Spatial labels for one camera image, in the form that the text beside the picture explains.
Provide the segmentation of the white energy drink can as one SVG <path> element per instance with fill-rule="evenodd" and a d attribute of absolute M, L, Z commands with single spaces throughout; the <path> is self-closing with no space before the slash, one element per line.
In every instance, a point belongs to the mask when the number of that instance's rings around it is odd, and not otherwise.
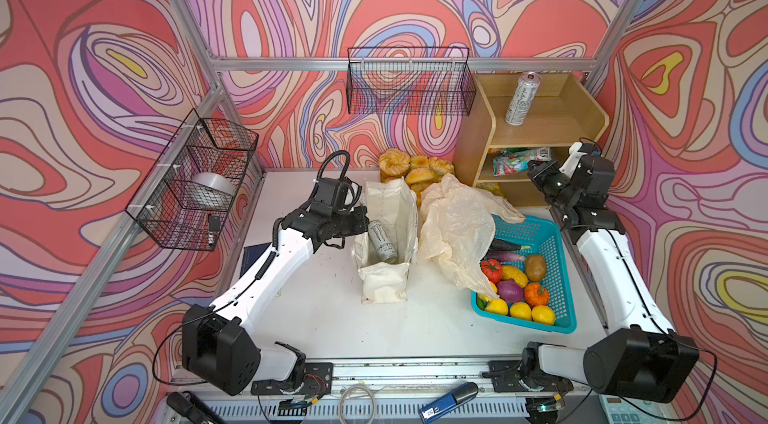
<path fill-rule="evenodd" d="M 397 248 L 388 237 L 381 222 L 371 220 L 368 225 L 368 235 L 381 261 L 389 264 L 394 264 L 398 261 Z"/>

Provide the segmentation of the white canvas tote bag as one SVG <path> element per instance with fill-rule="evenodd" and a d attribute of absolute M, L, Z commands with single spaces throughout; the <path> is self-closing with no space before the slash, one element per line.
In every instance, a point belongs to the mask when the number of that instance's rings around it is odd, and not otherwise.
<path fill-rule="evenodd" d="M 361 302 L 404 302 L 409 269 L 418 250 L 416 194 L 403 178 L 368 181 L 363 204 L 368 230 L 354 238 L 351 251 L 362 281 Z"/>

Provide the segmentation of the translucent beige plastic bag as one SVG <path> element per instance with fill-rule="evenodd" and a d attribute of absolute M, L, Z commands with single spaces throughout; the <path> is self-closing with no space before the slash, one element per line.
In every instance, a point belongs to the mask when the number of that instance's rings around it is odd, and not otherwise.
<path fill-rule="evenodd" d="M 417 262 L 436 267 L 459 289 L 496 298 L 480 268 L 496 236 L 495 218 L 520 224 L 525 216 L 506 199 L 453 174 L 424 189 L 419 215 Z"/>

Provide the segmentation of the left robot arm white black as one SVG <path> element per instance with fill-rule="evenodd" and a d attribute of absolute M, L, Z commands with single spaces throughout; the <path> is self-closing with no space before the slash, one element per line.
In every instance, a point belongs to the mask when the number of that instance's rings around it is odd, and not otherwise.
<path fill-rule="evenodd" d="M 347 177 L 318 177 L 308 200 L 273 224 L 271 242 L 227 291 L 182 321 L 182 367 L 233 396 L 255 380 L 289 381 L 305 374 L 302 354 L 280 342 L 256 343 L 260 316 L 305 262 L 333 240 L 367 231 L 361 187 Z"/>

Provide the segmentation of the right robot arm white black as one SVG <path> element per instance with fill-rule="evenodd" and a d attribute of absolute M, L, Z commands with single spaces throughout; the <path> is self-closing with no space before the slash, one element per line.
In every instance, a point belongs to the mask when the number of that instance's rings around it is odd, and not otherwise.
<path fill-rule="evenodd" d="M 603 311 L 603 330 L 585 348 L 529 343 L 518 367 L 525 383 L 561 378 L 598 394 L 667 404 L 700 357 L 693 339 L 663 315 L 635 264 L 627 230 L 608 208 L 613 163 L 593 142 L 574 143 L 564 164 L 532 160 L 543 194 L 582 279 Z"/>

